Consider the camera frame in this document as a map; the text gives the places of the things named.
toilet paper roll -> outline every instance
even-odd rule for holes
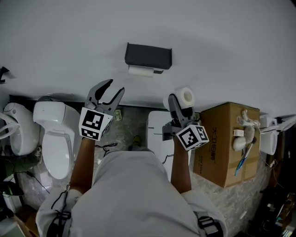
[[[137,76],[153,77],[154,68],[129,66],[129,74]]]
[[[175,94],[175,96],[177,97],[181,109],[194,107],[194,104],[195,104],[194,95],[193,95],[193,92],[188,87],[177,88],[177,89],[175,89],[173,94]],[[170,111],[170,108],[169,108],[169,105],[168,105],[168,97],[169,97],[169,95],[170,94],[166,95],[162,100],[162,103],[163,103],[164,107],[168,111]]]

cardboard box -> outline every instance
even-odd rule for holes
[[[242,151],[234,151],[232,143],[235,129],[244,127],[237,123],[243,110],[248,110],[248,117],[259,120],[259,109],[226,103],[200,113],[210,142],[195,150],[193,171],[207,180],[221,186],[230,187],[255,177],[260,159],[260,134],[256,130],[257,142],[253,145],[248,158],[240,168],[237,176],[235,170],[241,160]]]

toilet tank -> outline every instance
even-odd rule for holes
[[[62,102],[40,101],[35,104],[33,120],[45,130],[63,123],[66,105]]]

marble floor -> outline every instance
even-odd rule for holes
[[[117,143],[113,150],[126,150],[135,135],[140,135],[143,140],[146,134],[148,108],[121,107],[123,119],[113,121],[109,132],[102,138],[99,145]],[[98,167],[98,159],[103,159],[104,151],[95,149],[94,171]],[[229,188],[221,188],[216,184],[193,173],[194,154],[190,162],[191,182],[194,189],[202,189],[225,217],[228,226],[228,236],[235,236],[239,231],[246,229],[248,220],[253,218],[261,200],[260,190],[263,190],[269,180],[270,170],[265,167],[263,158],[259,163],[257,175],[254,179]],[[33,173],[42,185],[51,191],[53,187],[65,188],[70,180],[71,173],[63,180],[56,180],[50,176],[44,163],[33,168]],[[20,185],[24,191],[24,203],[38,209],[48,196],[47,191],[26,173],[17,174]]]

white t-shirt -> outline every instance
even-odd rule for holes
[[[61,210],[63,190],[53,190],[39,208],[36,223],[41,236]],[[82,195],[68,192],[65,211],[71,219],[63,236],[156,237],[200,236],[193,211],[207,212],[219,221],[227,236],[225,220],[200,191],[183,194],[167,179],[161,162],[149,151],[116,151],[101,162],[93,187]]]

